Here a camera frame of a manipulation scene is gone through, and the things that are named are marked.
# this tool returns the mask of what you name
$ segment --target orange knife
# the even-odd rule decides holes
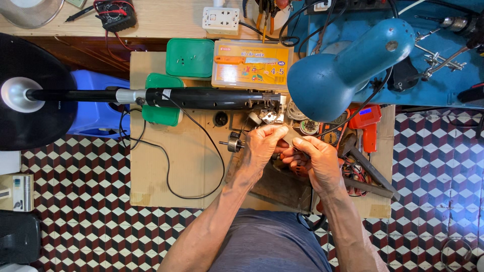
[[[213,61],[217,64],[244,64],[244,63],[276,63],[276,58],[247,58],[233,56],[215,56]]]

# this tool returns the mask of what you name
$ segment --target yellow label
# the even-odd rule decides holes
[[[289,49],[219,45],[218,56],[276,58],[276,63],[217,64],[216,80],[286,84]]]

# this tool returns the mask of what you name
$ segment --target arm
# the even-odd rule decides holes
[[[338,254],[341,271],[387,272],[386,264],[374,250],[360,215],[351,201],[339,169],[336,149],[312,136],[309,141],[294,139],[294,146],[306,152],[311,159],[293,148],[283,152],[284,163],[303,165],[308,170],[311,184],[323,203],[324,211]]]
[[[264,126],[247,135],[242,166],[220,194],[178,237],[161,262],[161,271],[207,271],[247,193],[262,176],[286,127]]]

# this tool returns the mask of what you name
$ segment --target patterned tile floor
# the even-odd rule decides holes
[[[471,271],[484,253],[481,219],[484,148],[471,128],[480,114],[454,110],[399,114],[393,185],[402,195],[392,217],[363,221],[391,271]],[[129,204],[129,150],[112,139],[66,135],[22,153],[34,174],[46,271],[153,271],[198,209]],[[334,270],[338,261],[327,223],[316,232]],[[472,246],[470,262],[467,246]]]

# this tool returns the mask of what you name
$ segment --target hand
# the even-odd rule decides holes
[[[291,166],[304,166],[308,171],[314,190],[320,197],[339,187],[341,188],[341,186],[344,188],[336,148],[313,136],[305,136],[304,138],[308,141],[294,138],[293,144],[296,148],[308,154],[311,159],[307,160],[301,151],[291,147],[282,152],[285,156],[282,162]]]
[[[249,132],[245,139],[242,167],[262,176],[262,170],[272,154],[280,153],[289,146],[281,140],[288,131],[285,126],[266,125]]]

